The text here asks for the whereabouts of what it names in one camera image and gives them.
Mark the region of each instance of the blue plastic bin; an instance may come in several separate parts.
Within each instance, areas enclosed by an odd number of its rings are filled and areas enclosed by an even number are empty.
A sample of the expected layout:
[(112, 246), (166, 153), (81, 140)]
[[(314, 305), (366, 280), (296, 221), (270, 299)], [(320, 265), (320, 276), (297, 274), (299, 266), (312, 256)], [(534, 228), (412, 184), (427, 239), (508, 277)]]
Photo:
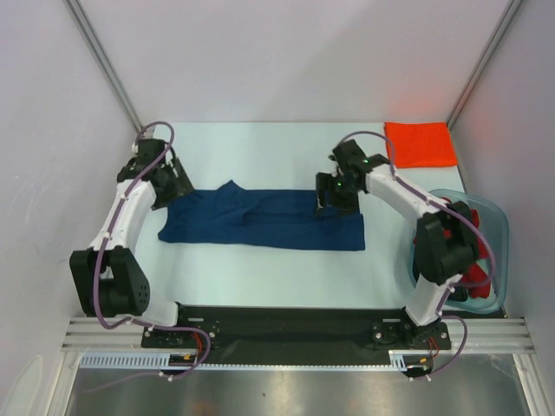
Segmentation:
[[(476, 314), (491, 314), (503, 306), (506, 296), (506, 274), (507, 260), (509, 252), (509, 223), (505, 213), (492, 202), (485, 199), (468, 195), (463, 192), (450, 191), (448, 189), (436, 189), (431, 191), (436, 197), (449, 198), (451, 202), (463, 201), (471, 209), (475, 209), (480, 216), (479, 230), (486, 237), (487, 242), (492, 246), (495, 254), (497, 273), (492, 281), (492, 289), (487, 299), (468, 298), (466, 302), (447, 301), (447, 306), (464, 309)], [(412, 283), (416, 285), (413, 275), (413, 261), (415, 257), (415, 246), (411, 244), (411, 252), (408, 262), (408, 275)], [(489, 272), (489, 259), (479, 260), (478, 265), (486, 272)]]

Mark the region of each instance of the red cloth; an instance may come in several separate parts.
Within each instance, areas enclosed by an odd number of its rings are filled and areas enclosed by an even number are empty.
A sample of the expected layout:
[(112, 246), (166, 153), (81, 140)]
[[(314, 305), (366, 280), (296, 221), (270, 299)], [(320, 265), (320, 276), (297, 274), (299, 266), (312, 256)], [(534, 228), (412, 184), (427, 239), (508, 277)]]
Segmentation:
[[(443, 167), (456, 166), (451, 136), (447, 125), (442, 123), (401, 124), (386, 122), (385, 135), (395, 146), (397, 167)], [(391, 149), (387, 145), (391, 159)]]

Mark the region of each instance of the blue cloth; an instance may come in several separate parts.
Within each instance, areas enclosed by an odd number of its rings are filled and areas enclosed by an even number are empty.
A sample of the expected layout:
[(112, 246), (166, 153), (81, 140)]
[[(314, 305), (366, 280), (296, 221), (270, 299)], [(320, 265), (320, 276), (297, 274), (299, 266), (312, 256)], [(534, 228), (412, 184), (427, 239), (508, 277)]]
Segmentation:
[(294, 250), (364, 250), (362, 214), (315, 217), (314, 191), (246, 191), (233, 181), (174, 200), (158, 234), (168, 243), (249, 244)]

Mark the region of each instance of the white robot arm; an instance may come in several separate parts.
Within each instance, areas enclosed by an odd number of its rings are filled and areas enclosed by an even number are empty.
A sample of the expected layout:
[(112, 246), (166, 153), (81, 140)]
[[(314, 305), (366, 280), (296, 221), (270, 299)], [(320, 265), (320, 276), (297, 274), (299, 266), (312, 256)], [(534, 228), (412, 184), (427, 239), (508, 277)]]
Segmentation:
[[(96, 315), (96, 300), (105, 317), (141, 316), (146, 322), (168, 327), (177, 323), (177, 303), (151, 291), (134, 258), (140, 228), (149, 210), (165, 207), (193, 191), (179, 159), (171, 147), (168, 152), (167, 146), (164, 140), (138, 141), (135, 156), (118, 174), (115, 201), (101, 231), (86, 250), (74, 251), (69, 259), (77, 294), (87, 315)], [(172, 156), (160, 158), (162, 153)], [(140, 174), (140, 180), (134, 184)], [(99, 256), (101, 275), (96, 277), (100, 278), (96, 294), (95, 266)]]
[[(357, 194), (370, 193), (400, 212), (416, 229), (415, 262), (421, 275), (404, 312), (415, 332), (439, 321), (449, 290), (478, 259), (477, 237), (448, 207), (471, 220), (469, 207), (450, 204), (403, 179), (381, 154), (367, 157), (354, 140), (342, 141), (330, 159), (336, 173), (317, 175), (317, 212), (333, 205), (343, 213), (358, 210)], [(445, 237), (444, 230), (451, 231)]]

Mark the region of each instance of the purple cable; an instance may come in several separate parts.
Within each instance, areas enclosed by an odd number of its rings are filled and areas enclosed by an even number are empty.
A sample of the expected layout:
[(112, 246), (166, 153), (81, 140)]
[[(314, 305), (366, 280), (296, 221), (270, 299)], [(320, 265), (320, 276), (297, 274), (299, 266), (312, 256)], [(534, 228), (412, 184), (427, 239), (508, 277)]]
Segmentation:
[(493, 250), (492, 247), (489, 245), (489, 243), (487, 242), (486, 238), (484, 237), (484, 235), (480, 232), (480, 230), (478, 230), (478, 228), (476, 228), (474, 226), (474, 224), (472, 224), (470, 221), (468, 221), (468, 219), (464, 218), (462, 215), (460, 215), (458, 212), (455, 212), (453, 210), (450, 210), (449, 208), (447, 208), (446, 206), (442, 205), (442, 204), (438, 204), (437, 202), (433, 201), (433, 200), (428, 200), (428, 197), (423, 194), (422, 192), (418, 191), (417, 189), (415, 189), (413, 186), (411, 186), (410, 184), (408, 184), (407, 182), (405, 182), (400, 176), (397, 175), (397, 171), (396, 171), (396, 167), (395, 167), (395, 146), (393, 144), (393, 142), (387, 137), (384, 136), (383, 134), (379, 134), (376, 132), (370, 132), (370, 131), (366, 131), (366, 130), (361, 130), (358, 132), (353, 132), (351, 134), (346, 135), (345, 137), (343, 137), (339, 143), (343, 143), (345, 140), (350, 139), (351, 137), (358, 135), (358, 134), (369, 134), (375, 137), (379, 137), (382, 140), (385, 140), (386, 143), (389, 145), (390, 148), (390, 152), (391, 152), (391, 157), (389, 158), (390, 160), (390, 164), (389, 164), (389, 170), (391, 171), (391, 174), (393, 175), (393, 177), (395, 178), (395, 180), (397, 182), (399, 182), (399, 184), (405, 188), (407, 191), (413, 193), (416, 197), (422, 199), (423, 201), (425, 201), (427, 204), (432, 205), (434, 208), (437, 208), (438, 210), (444, 211), (445, 213), (449, 214), (452, 217), (457, 218), (458, 220), (460, 220), (466, 227), (468, 227), (470, 229), (470, 231), (472, 231), (476, 237), (484, 244), (484, 247), (486, 248), (487, 251), (487, 255), (489, 256), (490, 259), (490, 272), (487, 276), (487, 279), (484, 280), (483, 282), (479, 282), (479, 283), (460, 283), (461, 286), (465, 286), (467, 288), (476, 288), (479, 286), (485, 286), (487, 284), (489, 284), (492, 280), (493, 277), (495, 276), (495, 273), (497, 271), (497, 266), (495, 263), (495, 254), (493, 254)]
[[(172, 125), (165, 122), (165, 121), (154, 121), (154, 122), (149, 123), (146, 126), (144, 126), (140, 130), (139, 134), (137, 135), (137, 138), (135, 139), (135, 144), (137, 144), (139, 142), (139, 140), (142, 139), (144, 133), (149, 128), (154, 127), (154, 126), (166, 126), (170, 130), (170, 140), (168, 141), (168, 143), (167, 143), (166, 147), (164, 148), (164, 150), (162, 151), (162, 153), (159, 154), (158, 157), (156, 159), (154, 159), (153, 162), (150, 165), (145, 167), (142, 170), (142, 172), (140, 172), (137, 175), (137, 177), (131, 182), (131, 184), (123, 192), (123, 196), (125, 198), (120, 199), (120, 202), (118, 203), (118, 205), (116, 206), (116, 208), (114, 210), (114, 215), (110, 219), (110, 222), (108, 224), (108, 228), (106, 230), (108, 235), (112, 234), (112, 231), (114, 230), (115, 225), (117, 223), (118, 217), (120, 216), (123, 205), (125, 204), (126, 199), (129, 196), (129, 194), (131, 193), (131, 191), (135, 188), (135, 186), (139, 183), (139, 181), (141, 181), (141, 179), (158, 164), (158, 162), (160, 162), (163, 158), (166, 157), (166, 153), (169, 152), (170, 148), (172, 147), (173, 140), (175, 139), (175, 132), (173, 130)], [(164, 331), (196, 332), (197, 334), (201, 334), (206, 340), (206, 348), (205, 348), (205, 352), (203, 353), (202, 357), (200, 357), (200, 359), (198, 359), (197, 362), (195, 362), (183, 374), (180, 374), (180, 375), (177, 375), (177, 376), (173, 377), (173, 380), (179, 380), (179, 379), (185, 377), (187, 374), (189, 374), (192, 370), (194, 370), (197, 366), (199, 366), (200, 364), (202, 364), (205, 361), (205, 359), (208, 356), (208, 353), (210, 351), (210, 347), (211, 347), (210, 336), (208, 336), (208, 334), (205, 331), (203, 331), (202, 329), (198, 329), (198, 328), (193, 328), (193, 327), (167, 327), (167, 326), (163, 326), (163, 325), (153, 325), (151, 323), (144, 322), (144, 321), (141, 321), (139, 319), (135, 319), (135, 318), (131, 318), (131, 317), (123, 318), (123, 319), (121, 319), (121, 320), (119, 320), (119, 321), (117, 321), (116, 323), (113, 323), (113, 324), (108, 323), (106, 321), (106, 319), (104, 319), (104, 316), (102, 315), (101, 305), (100, 305), (100, 297), (99, 297), (102, 258), (104, 257), (104, 253), (106, 251), (106, 246), (108, 245), (108, 241), (109, 241), (109, 237), (104, 237), (102, 239), (101, 246), (100, 246), (100, 249), (98, 250), (98, 255), (96, 257), (95, 273), (94, 273), (94, 277), (93, 277), (93, 305), (94, 305), (94, 308), (95, 308), (95, 314), (96, 314), (96, 317), (98, 319), (98, 322), (105, 329), (114, 329), (114, 328), (119, 327), (122, 323), (132, 322), (132, 323), (135, 323), (137, 325), (141, 325), (142, 327), (145, 327), (145, 328), (154, 328), (154, 329), (160, 329), (160, 330), (164, 330)], [(155, 374), (155, 373), (150, 373), (150, 372), (133, 374), (133, 376), (128, 376), (128, 377), (125, 377), (124, 379), (113, 381), (111, 383), (108, 383), (105, 386), (96, 387), (92, 390), (89, 390), (89, 392), (92, 393), (93, 391), (102, 390), (105, 387), (110, 387), (110, 386), (113, 386), (115, 384), (118, 384), (118, 382), (131, 380), (133, 378), (140, 377), (142, 375), (147, 375), (147, 374), (149, 374), (149, 375), (150, 374), (158, 375), (157, 373)]]
[[(410, 184), (405, 182), (401, 177), (397, 176), (397, 171), (396, 171), (396, 167), (395, 167), (395, 146), (394, 146), (393, 142), (387, 136), (384, 136), (383, 134), (379, 134), (379, 133), (376, 133), (376, 132), (361, 130), (361, 131), (358, 131), (358, 132), (353, 132), (353, 133), (347, 134), (345, 137), (343, 137), (341, 140), (339, 140), (338, 144), (341, 144), (344, 141), (346, 141), (346, 140), (350, 139), (351, 137), (356, 136), (358, 134), (369, 134), (371, 136), (379, 137), (380, 139), (385, 140), (385, 142), (389, 145), (389, 150), (390, 150), (389, 160), (390, 160), (391, 163), (389, 165), (389, 170), (391, 171), (391, 174), (393, 175), (394, 179), (397, 182), (399, 182), (399, 184), (401, 184), (401, 186), (403, 188), (405, 188), (407, 191), (413, 193), (416, 197), (422, 199), (427, 204), (430, 204), (434, 208), (442, 210), (442, 211), (446, 212), (448, 215), (451, 215), (452, 217), (455, 217), (458, 220), (460, 220), (484, 244), (484, 247), (486, 248), (487, 255), (489, 256), (490, 265), (491, 265), (490, 266), (490, 272), (487, 276), (487, 279), (483, 282), (480, 282), (480, 283), (461, 283), (461, 285), (465, 286), (467, 288), (474, 288), (474, 287), (484, 286), (486, 284), (489, 284), (493, 280), (493, 277), (495, 276), (495, 273), (496, 273), (495, 255), (493, 254), (492, 247), (489, 245), (489, 243), (487, 242), (484, 235), (480, 232), (480, 230), (478, 230), (478, 228), (476, 228), (474, 226), (474, 224), (472, 224), (470, 221), (468, 221), (468, 219), (464, 218), (458, 212), (450, 210), (446, 206), (444, 206), (442, 204), (438, 204), (437, 202), (435, 202), (433, 200), (428, 200), (426, 195), (424, 195), (422, 192), (418, 191), (413, 186), (411, 186)], [(452, 287), (453, 286), (447, 287), (447, 290), (445, 291), (445, 293), (443, 294), (443, 296), (440, 299), (438, 307), (435, 311), (438, 316), (441, 316), (441, 309), (443, 308), (443, 305), (445, 304), (445, 302), (449, 298), (449, 294), (451, 293), (451, 288)], [(462, 324), (462, 327), (464, 329), (463, 330), (463, 336), (462, 336), (462, 341), (460, 342), (459, 349), (457, 349), (457, 352), (453, 355), (451, 360), (449, 360), (443, 367), (440, 367), (437, 370), (435, 370), (434, 372), (432, 372), (432, 374), (438, 374), (441, 371), (445, 370), (446, 368), (450, 367), (451, 364), (453, 364), (454, 361), (457, 360), (457, 358), (460, 357), (460, 354), (462, 353), (462, 350), (464, 349), (465, 345), (467, 344), (468, 326), (467, 326), (467, 323), (464, 321), (464, 319), (462, 319), (462, 318), (460, 318), (456, 315), (443, 316), (443, 319), (455, 319), (455, 320), (459, 321)], [(426, 380), (426, 379), (427, 379), (426, 376), (417, 378), (417, 380)]]
[[(460, 324), (462, 325), (463, 331), (462, 331), (462, 340), (460, 340), (460, 345), (459, 345), (459, 349), (457, 349), (457, 352), (454, 353), (453, 357), (451, 357), (451, 360), (449, 360), (448, 362), (446, 362), (442, 367), (439, 367), (438, 369), (436, 369), (435, 371), (433, 371), (430, 375), (437, 375), (438, 373), (441, 373), (442, 371), (446, 370), (448, 367), (451, 367), (451, 365), (455, 362), (455, 360), (457, 360), (460, 355), (462, 354), (462, 350), (465, 348), (465, 346), (467, 345), (467, 339), (468, 339), (468, 325), (465, 322), (464, 319), (462, 319), (461, 317), (457, 316), (457, 315), (446, 315), (443, 316), (442, 319), (455, 319), (456, 321), (459, 321)], [(427, 380), (428, 377), (423, 376), (423, 377), (416, 377), (415, 380)]]

